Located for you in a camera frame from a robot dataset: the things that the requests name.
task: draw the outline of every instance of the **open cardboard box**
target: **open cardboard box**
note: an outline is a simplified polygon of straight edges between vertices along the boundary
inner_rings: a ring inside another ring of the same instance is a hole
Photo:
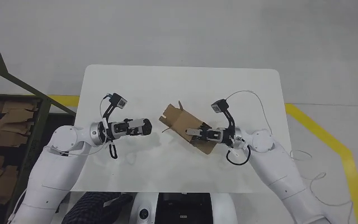
[[[182,138],[207,155],[212,152],[216,145],[215,142],[205,142],[202,140],[194,141],[194,136],[185,133],[185,130],[188,128],[199,129],[202,126],[208,128],[210,128],[210,126],[184,110],[180,101],[179,108],[175,108],[172,104],[169,104],[163,115],[159,118],[159,121],[174,130]]]

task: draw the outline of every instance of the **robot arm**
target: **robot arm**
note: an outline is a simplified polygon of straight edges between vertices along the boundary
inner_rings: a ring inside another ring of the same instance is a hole
[[[114,107],[123,108],[126,104],[117,94],[111,95],[110,102],[103,122],[92,123],[87,128],[62,126],[54,132],[31,170],[23,202],[8,223],[51,223],[61,201],[76,183],[87,156],[102,149],[89,153],[91,147],[103,147],[108,141],[122,136],[151,133],[152,125],[148,119],[107,123]]]
[[[228,128],[219,129],[187,129],[194,141],[215,141],[226,144],[230,152],[237,149],[245,150],[247,161],[250,162],[260,179],[280,198],[286,209],[297,224],[338,223],[312,195],[304,185],[295,162],[281,144],[274,140],[268,130],[257,130],[252,134],[234,127],[227,109],[226,100],[219,100],[211,105],[216,113],[224,113],[229,120]]]

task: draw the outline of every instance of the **black cable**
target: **black cable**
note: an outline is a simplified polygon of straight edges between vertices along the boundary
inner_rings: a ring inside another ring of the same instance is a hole
[[[250,146],[247,146],[247,149],[248,149],[247,158],[246,158],[246,160],[245,160],[244,162],[242,162],[242,163],[240,163],[240,164],[237,164],[237,163],[235,163],[235,162],[233,162],[233,161],[231,161],[231,160],[229,159],[230,150],[229,150],[228,153],[226,154],[226,159],[227,159],[231,164],[234,164],[234,165],[236,165],[236,166],[242,166],[242,165],[244,165],[244,164],[246,164],[246,163],[248,162],[248,160],[249,160],[249,158],[250,158],[250,155],[251,155]]]
[[[113,144],[113,141],[112,143],[110,144],[110,154],[111,154],[111,157],[114,158],[114,159],[117,159],[118,156],[117,156],[117,149],[116,149],[116,146]]]

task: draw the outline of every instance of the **yellow floor line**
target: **yellow floor line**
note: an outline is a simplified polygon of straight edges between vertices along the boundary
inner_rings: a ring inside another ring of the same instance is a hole
[[[354,163],[352,152],[335,137],[319,126],[309,116],[305,115],[293,104],[285,104],[286,113],[295,118],[305,126],[312,134],[317,136],[322,142],[328,145],[340,157],[346,174],[348,188],[353,201],[354,214],[358,223],[358,172]]]
[[[79,96],[48,95],[64,106],[78,106]]]

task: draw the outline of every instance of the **cardboard box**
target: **cardboard box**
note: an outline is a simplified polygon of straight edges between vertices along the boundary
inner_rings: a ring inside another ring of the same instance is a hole
[[[187,140],[193,146],[198,148],[205,154],[210,154],[214,149],[215,142],[205,142],[205,141],[194,141],[194,137],[187,135],[185,130],[187,128],[199,129],[202,125],[209,127],[206,123],[202,122],[195,116],[191,115],[189,112],[183,109],[179,101],[179,107],[175,108],[173,105],[169,104],[163,115],[159,118],[163,124],[168,126],[170,129],[178,133],[182,138]]]
[[[35,110],[37,106],[36,102],[5,101],[2,104],[1,113],[3,114],[7,113],[11,109]]]
[[[5,123],[25,122],[34,116],[34,112],[25,109],[9,109],[0,119],[0,128]]]
[[[5,132],[0,130],[0,146],[19,147],[26,144],[27,137],[15,132]]]
[[[34,122],[5,123],[0,127],[0,130],[30,135],[29,130],[33,124]]]
[[[0,176],[0,204],[6,204],[10,199],[17,182],[17,166],[7,166]]]

